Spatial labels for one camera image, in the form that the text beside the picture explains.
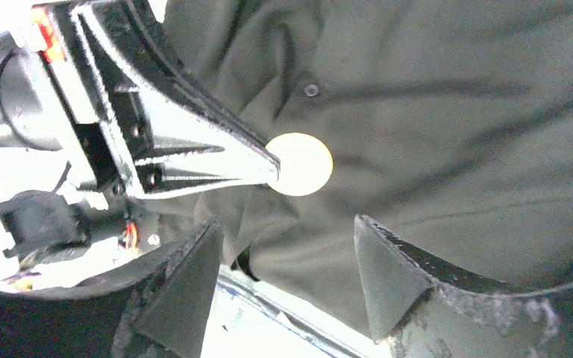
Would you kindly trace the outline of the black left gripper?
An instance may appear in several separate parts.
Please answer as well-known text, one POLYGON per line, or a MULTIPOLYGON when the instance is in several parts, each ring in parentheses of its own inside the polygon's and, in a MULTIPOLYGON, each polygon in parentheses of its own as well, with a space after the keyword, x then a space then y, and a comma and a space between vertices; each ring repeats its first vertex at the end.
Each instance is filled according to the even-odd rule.
POLYGON ((0 148, 62 151, 76 186, 143 196, 142 165, 277 171, 184 68, 147 1, 0 1, 0 148), (120 110, 135 94, 137 109, 120 110), (159 144, 139 153, 143 119, 159 144))

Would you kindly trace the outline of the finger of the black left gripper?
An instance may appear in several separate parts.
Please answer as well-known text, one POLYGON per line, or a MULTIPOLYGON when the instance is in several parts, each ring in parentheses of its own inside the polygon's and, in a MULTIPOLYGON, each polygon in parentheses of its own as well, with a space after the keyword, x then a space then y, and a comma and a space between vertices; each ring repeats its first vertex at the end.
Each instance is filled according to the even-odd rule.
POLYGON ((144 148, 133 155, 140 199, 168 199, 274 182, 279 159, 245 143, 144 148))

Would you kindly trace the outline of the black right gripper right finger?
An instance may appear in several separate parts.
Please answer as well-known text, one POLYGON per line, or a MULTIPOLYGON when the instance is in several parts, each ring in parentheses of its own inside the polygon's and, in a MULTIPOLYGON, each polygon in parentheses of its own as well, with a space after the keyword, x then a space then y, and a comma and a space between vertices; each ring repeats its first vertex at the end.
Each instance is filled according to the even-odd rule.
POLYGON ((354 219, 370 336, 394 357, 573 357, 573 282, 530 289, 451 264, 354 219))

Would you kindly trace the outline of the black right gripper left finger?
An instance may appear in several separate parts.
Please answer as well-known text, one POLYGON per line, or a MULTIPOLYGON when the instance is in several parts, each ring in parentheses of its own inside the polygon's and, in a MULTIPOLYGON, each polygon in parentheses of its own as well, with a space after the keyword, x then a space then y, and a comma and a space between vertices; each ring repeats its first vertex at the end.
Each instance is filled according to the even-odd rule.
POLYGON ((0 357, 199 357, 219 273, 222 223, 71 288, 0 292, 0 357))

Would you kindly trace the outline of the round white brooch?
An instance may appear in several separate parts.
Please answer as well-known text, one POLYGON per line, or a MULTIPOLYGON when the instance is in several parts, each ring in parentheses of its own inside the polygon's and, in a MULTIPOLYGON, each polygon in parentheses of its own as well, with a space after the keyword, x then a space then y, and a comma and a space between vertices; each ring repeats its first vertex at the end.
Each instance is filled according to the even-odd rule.
POLYGON ((292 197, 311 195, 330 179, 334 161, 327 146, 309 134, 287 133, 271 139, 266 150, 280 161, 274 191, 292 197))

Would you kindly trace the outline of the black shirt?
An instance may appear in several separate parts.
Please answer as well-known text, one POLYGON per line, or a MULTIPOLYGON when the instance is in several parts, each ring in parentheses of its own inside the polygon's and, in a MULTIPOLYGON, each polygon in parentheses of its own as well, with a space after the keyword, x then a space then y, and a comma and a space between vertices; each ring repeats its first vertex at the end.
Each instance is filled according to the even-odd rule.
POLYGON ((318 192, 220 189, 166 209, 222 219, 222 262, 369 332, 365 214, 469 271, 573 271, 573 1, 169 1, 186 67, 259 134, 310 134, 318 192))

